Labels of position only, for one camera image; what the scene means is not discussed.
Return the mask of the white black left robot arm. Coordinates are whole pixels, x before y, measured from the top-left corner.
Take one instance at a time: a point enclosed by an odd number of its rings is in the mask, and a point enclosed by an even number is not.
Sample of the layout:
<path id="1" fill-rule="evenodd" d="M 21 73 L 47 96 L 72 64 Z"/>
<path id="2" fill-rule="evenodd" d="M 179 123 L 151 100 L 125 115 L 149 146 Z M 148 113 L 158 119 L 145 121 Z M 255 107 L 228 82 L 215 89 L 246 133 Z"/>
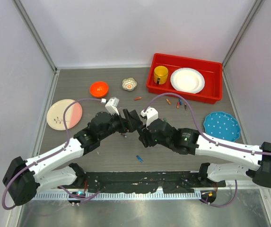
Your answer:
<path id="1" fill-rule="evenodd" d="M 71 185 L 78 189 L 84 185 L 86 174 L 76 163 L 63 169 L 59 166 L 82 157 L 100 146 L 101 140 L 119 132 L 134 132 L 143 126 L 135 110 L 119 114 L 98 112 L 87 127 L 69 137 L 64 144 L 36 157 L 13 159 L 3 178 L 4 194 L 9 194 L 14 206 L 32 200 L 39 191 Z"/>

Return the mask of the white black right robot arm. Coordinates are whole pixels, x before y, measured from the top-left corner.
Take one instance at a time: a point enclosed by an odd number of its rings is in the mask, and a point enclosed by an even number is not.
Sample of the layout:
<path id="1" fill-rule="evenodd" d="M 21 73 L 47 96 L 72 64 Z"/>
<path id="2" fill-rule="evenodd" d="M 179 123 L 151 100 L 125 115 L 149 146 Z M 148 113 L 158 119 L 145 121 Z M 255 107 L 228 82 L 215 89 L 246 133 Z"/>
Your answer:
<path id="1" fill-rule="evenodd" d="M 137 129 L 145 147 L 162 145 L 181 155 L 210 156 L 226 160 L 223 165 L 204 163 L 197 175 L 201 186 L 224 180 L 252 180 L 271 188 L 271 143 L 245 145 L 200 134 L 198 130 L 179 128 L 156 119 Z"/>

